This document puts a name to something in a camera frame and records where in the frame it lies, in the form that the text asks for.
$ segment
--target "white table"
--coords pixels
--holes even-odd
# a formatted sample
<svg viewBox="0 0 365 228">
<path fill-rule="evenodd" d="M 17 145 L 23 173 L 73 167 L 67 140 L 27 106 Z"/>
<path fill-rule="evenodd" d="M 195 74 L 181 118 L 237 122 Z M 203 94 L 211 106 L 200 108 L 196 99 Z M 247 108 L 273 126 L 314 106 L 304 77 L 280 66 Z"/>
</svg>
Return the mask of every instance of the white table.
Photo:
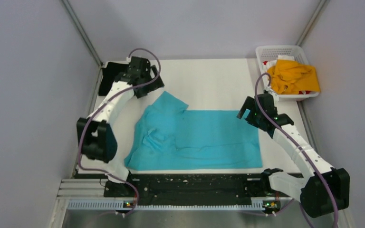
<svg viewBox="0 0 365 228">
<path fill-rule="evenodd" d="M 239 110 L 247 96 L 254 97 L 255 81 L 260 75 L 256 59 L 189 59 L 161 60 L 161 77 L 164 89 L 151 92 L 148 96 L 132 98 L 120 113 L 115 123 L 111 123 L 118 142 L 116 156 L 125 158 L 134 140 L 134 126 L 145 108 L 151 105 L 163 91 L 171 93 L 189 105 L 188 110 Z M 262 93 L 263 84 L 258 93 Z M 99 105 L 104 97 L 97 97 Z M 276 102 L 278 113 L 286 113 L 294 121 L 298 131 L 307 139 L 306 130 L 296 101 Z M 299 169 L 264 131 L 259 131 L 262 168 L 221 169 L 221 170 L 163 170 L 134 171 L 132 173 L 261 173 L 266 168 L 281 168 L 288 173 L 299 173 Z M 104 163 L 87 159 L 83 155 L 82 164 L 87 168 L 102 168 Z M 78 171 L 81 174 L 96 173 Z"/>
</svg>

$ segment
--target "yellow garment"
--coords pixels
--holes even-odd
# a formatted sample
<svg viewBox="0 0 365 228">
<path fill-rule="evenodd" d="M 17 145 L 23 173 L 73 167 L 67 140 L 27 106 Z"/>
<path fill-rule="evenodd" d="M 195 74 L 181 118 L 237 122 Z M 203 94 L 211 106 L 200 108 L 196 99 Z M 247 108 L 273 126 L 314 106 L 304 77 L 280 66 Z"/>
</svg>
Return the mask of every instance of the yellow garment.
<svg viewBox="0 0 365 228">
<path fill-rule="evenodd" d="M 320 92 L 316 69 L 292 60 L 278 59 L 267 71 L 271 88 L 277 94 L 298 94 L 299 91 Z"/>
</svg>

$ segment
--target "white wall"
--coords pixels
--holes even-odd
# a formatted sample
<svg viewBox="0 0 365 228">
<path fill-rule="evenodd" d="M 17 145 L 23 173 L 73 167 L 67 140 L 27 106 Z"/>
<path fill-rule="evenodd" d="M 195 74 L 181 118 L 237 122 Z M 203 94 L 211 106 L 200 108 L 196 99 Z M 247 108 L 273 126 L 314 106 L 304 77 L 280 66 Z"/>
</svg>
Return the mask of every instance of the white wall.
<svg viewBox="0 0 365 228">
<path fill-rule="evenodd" d="M 322 90 L 305 101 L 319 152 L 350 173 L 350 208 L 365 227 L 365 1 L 330 1 L 303 48 Z"/>
<path fill-rule="evenodd" d="M 103 61 L 145 47 L 162 59 L 255 57 L 295 44 L 318 0 L 71 0 Z"/>
<path fill-rule="evenodd" d="M 97 65 L 59 0 L 0 0 L 0 228 L 43 228 Z"/>
</svg>

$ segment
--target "plastic basket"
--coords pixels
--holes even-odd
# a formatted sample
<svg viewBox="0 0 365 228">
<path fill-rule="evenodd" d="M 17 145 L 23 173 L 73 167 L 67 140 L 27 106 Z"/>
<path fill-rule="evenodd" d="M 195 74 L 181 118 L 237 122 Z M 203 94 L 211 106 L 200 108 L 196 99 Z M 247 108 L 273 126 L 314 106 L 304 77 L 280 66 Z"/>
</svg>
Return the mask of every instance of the plastic basket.
<svg viewBox="0 0 365 228">
<path fill-rule="evenodd" d="M 304 54 L 303 49 L 295 45 L 260 46 L 255 49 L 255 54 L 257 55 L 258 66 L 261 74 L 267 71 L 266 66 L 263 64 L 264 61 L 276 60 L 278 56 L 281 55 L 293 56 L 297 62 L 308 65 L 308 61 L 306 59 L 306 55 Z M 265 89 L 269 83 L 269 78 L 267 76 L 264 76 L 262 78 L 262 81 L 264 83 L 264 89 Z M 319 94 L 319 92 L 311 92 L 309 94 L 280 95 L 273 91 L 270 91 L 269 93 L 273 95 L 276 101 L 284 101 L 284 100 L 301 101 L 308 97 L 315 97 Z"/>
</svg>

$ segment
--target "garment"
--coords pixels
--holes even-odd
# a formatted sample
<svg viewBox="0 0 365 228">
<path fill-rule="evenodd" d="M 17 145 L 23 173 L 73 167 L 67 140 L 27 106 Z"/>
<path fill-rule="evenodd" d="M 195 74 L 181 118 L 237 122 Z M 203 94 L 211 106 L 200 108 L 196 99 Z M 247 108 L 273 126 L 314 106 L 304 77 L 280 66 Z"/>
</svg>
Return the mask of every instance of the garment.
<svg viewBox="0 0 365 228">
<path fill-rule="evenodd" d="M 278 56 L 278 59 L 293 60 L 293 61 L 295 60 L 294 56 Z M 277 60 L 265 61 L 266 63 L 264 64 L 264 70 L 268 71 L 269 68 L 275 66 L 276 61 Z"/>
<path fill-rule="evenodd" d="M 268 69 L 271 88 L 277 94 L 299 94 L 300 91 L 321 92 L 316 69 L 296 61 L 278 59 L 276 65 Z"/>
<path fill-rule="evenodd" d="M 258 129 L 238 111 L 187 111 L 164 92 L 136 123 L 125 166 L 132 170 L 262 167 Z"/>
</svg>

